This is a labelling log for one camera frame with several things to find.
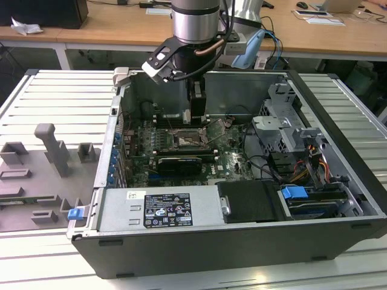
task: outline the black box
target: black box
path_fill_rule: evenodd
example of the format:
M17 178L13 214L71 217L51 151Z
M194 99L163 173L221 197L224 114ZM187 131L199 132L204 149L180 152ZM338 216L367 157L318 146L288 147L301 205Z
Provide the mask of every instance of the black box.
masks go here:
M0 0L0 25L11 17L41 27L79 29L89 13L86 0Z
M278 190L279 186L273 181L219 182L219 196L228 199L231 209L231 214L224 217L225 222L234 224L284 221L285 214Z

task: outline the blue latch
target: blue latch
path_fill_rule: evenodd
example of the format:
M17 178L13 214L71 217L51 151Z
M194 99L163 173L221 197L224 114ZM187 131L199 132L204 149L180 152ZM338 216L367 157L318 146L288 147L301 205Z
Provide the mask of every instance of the blue latch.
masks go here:
M72 208L68 211L67 218L69 221L81 221L83 220L84 208Z
M286 186L281 190L285 199L288 198L308 198L308 193L303 186Z
M118 156L119 151L117 149L111 149L111 155Z
M114 157L114 156L112 156L112 157L110 158L110 163L113 164L113 165L116 165L116 164L117 164L117 158Z
M119 142L120 140L121 140L121 135L119 134L119 133L115 133L114 134L114 139L117 141L117 142Z
M110 166L108 172L109 172L109 174L114 174L115 167L114 166Z
M108 184L113 184L113 183L114 183L114 177L108 176Z

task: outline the power supply label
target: power supply label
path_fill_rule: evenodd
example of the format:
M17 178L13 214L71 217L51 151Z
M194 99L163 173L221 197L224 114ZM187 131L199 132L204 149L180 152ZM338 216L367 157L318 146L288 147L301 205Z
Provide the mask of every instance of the power supply label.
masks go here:
M144 227L187 227L193 225L189 193L146 195Z

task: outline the computer mouse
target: computer mouse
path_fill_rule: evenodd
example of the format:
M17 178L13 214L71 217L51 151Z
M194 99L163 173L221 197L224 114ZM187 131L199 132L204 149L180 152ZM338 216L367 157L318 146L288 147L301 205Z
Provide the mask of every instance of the computer mouse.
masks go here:
M305 2L297 2L297 7L300 7L302 9L308 9L309 6Z

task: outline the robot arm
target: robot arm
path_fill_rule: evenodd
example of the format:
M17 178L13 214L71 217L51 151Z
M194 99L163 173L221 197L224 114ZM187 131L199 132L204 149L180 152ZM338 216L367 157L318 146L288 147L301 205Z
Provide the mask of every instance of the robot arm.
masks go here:
M224 32L219 32L220 0L172 0L174 36L149 56L143 70L157 83L200 79L213 68L232 35L236 0L231 2L228 7L223 0L226 27Z

